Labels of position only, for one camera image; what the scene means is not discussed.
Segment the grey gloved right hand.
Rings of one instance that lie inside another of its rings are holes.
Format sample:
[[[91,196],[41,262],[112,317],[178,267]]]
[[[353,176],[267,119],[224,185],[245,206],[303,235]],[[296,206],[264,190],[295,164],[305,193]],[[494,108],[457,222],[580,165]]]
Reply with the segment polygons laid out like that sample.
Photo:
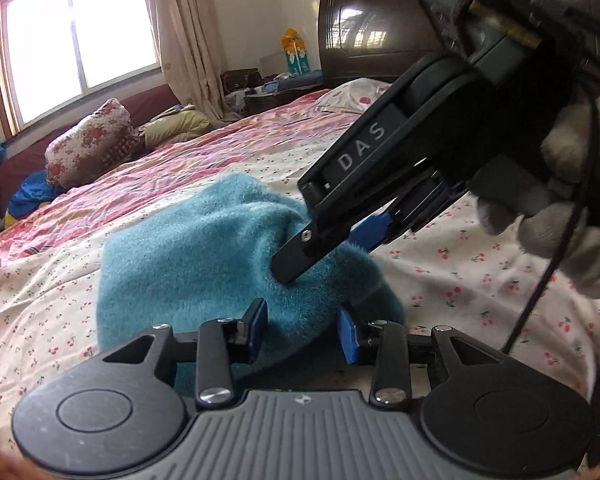
[[[583,186],[593,112],[597,113],[600,128],[600,96],[593,105],[577,103],[565,107],[541,144],[544,162],[552,173],[550,189],[559,200],[521,220],[519,244],[531,255],[553,257],[562,240],[574,207],[573,200]],[[596,205],[600,205],[600,144],[585,207],[559,263],[559,270],[577,291],[592,299],[600,299],[600,225],[593,224]]]

